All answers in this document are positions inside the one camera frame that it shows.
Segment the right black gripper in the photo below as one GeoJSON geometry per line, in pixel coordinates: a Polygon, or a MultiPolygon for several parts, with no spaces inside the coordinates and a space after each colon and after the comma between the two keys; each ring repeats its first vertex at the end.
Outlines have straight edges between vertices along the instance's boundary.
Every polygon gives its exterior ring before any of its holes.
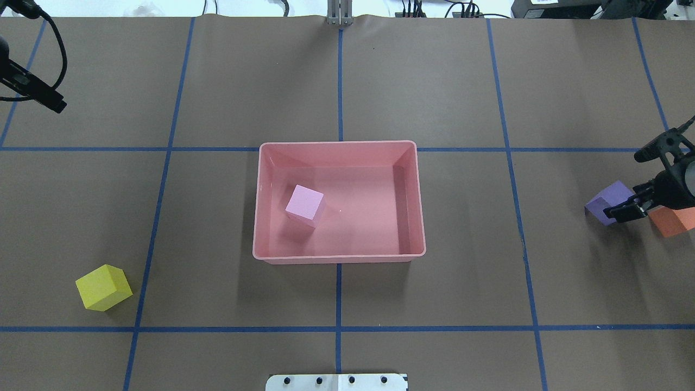
{"type": "Polygon", "coordinates": [[[624,184],[611,184],[602,190],[602,198],[608,204],[603,209],[606,219],[612,223],[625,223],[647,216],[647,211],[657,206],[671,210],[685,210],[694,207],[694,197],[690,189],[693,181],[685,171],[660,172],[651,184],[628,188],[624,184]]]}

